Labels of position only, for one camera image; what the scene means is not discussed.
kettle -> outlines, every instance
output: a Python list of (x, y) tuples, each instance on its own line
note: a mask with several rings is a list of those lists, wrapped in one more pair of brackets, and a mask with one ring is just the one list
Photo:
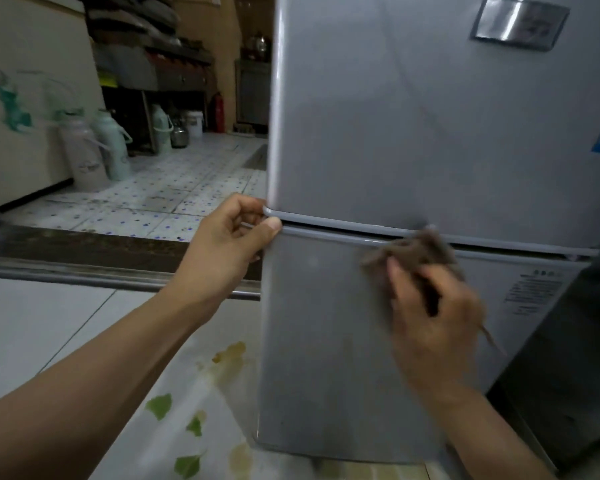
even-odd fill
[(171, 147), (186, 148), (189, 144), (189, 130), (181, 118), (173, 120), (173, 131), (171, 132)]

